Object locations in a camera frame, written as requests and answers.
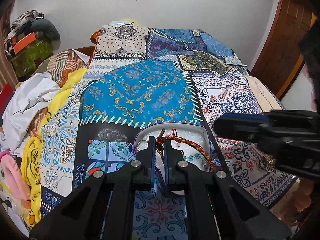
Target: brown curtain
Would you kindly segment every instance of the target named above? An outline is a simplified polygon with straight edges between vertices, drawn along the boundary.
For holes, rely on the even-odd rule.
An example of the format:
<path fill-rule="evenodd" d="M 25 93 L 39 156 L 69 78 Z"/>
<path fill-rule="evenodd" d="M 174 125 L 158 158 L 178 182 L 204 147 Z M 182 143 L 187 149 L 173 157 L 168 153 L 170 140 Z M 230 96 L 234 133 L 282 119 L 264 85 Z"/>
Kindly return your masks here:
<path fill-rule="evenodd" d="M 17 76 L 14 72 L 13 66 L 11 62 L 7 59 L 5 51 L 4 51 L 4 39 L 10 32 L 10 14 L 14 5 L 13 0 L 7 11 L 0 19 L 0 89 L 6 84 L 9 83 L 11 87 L 14 89 L 15 85 L 18 84 Z"/>

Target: orange box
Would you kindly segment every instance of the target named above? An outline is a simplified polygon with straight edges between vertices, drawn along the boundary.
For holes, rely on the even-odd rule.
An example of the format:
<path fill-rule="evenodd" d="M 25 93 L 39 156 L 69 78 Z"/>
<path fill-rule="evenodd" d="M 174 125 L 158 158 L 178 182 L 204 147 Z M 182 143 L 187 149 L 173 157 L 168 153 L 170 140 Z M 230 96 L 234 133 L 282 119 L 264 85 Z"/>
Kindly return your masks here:
<path fill-rule="evenodd" d="M 25 36 L 21 41 L 18 41 L 17 44 L 13 47 L 13 51 L 17 54 L 20 50 L 28 46 L 31 42 L 36 40 L 35 33 L 30 33 Z"/>

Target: yellow cloth with cartoon print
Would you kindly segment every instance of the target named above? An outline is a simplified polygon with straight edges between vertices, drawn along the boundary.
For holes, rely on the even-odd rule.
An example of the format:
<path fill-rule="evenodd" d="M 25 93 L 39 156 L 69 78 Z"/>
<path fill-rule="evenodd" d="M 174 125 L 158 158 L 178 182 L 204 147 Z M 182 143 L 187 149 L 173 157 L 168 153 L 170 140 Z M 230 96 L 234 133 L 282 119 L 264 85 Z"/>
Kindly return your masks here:
<path fill-rule="evenodd" d="M 41 127 L 46 125 L 51 117 L 65 105 L 70 95 L 71 88 L 74 84 L 80 82 L 87 70 L 87 68 L 80 68 L 68 75 L 67 82 L 51 100 L 51 103 L 48 106 L 48 113 L 39 125 L 37 131 L 39 139 L 37 137 L 31 137 L 24 147 L 21 162 L 21 173 L 23 180 L 31 187 L 31 207 L 28 217 L 25 217 L 24 220 L 30 229 L 32 229 L 41 220 L 41 184 L 39 169 L 39 157 L 43 146 Z"/>

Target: door panel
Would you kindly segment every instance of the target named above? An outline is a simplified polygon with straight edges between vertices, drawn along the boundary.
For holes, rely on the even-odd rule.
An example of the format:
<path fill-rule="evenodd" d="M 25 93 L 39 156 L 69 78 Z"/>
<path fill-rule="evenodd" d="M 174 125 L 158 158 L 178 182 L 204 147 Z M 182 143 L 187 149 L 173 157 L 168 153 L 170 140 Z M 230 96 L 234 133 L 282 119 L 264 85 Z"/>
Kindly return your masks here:
<path fill-rule="evenodd" d="M 294 0 L 281 0 L 274 22 L 251 75 L 259 78 L 275 95 L 281 90 L 296 65 L 298 42 L 310 28 L 312 12 Z"/>

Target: bedspread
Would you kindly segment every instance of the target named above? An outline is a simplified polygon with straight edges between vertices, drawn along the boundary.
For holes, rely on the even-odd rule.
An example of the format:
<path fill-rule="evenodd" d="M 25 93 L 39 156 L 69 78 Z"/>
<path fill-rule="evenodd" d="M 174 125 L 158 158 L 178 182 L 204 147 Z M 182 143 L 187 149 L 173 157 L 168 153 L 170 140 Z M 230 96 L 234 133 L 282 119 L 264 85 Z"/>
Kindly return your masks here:
<path fill-rule="evenodd" d="M 212 128 L 223 113 L 281 108 L 262 83 L 246 75 L 233 50 L 202 30 L 104 26 L 89 70 L 42 127 L 41 216 L 94 171 L 112 172 L 134 160 L 135 135 L 157 122 L 206 127 L 215 169 L 229 169 L 270 209 L 295 176 L 259 170 L 265 154 L 255 144 L 214 137 Z M 188 239 L 186 216 L 184 197 L 163 191 L 157 179 L 150 192 L 136 192 L 133 239 Z"/>

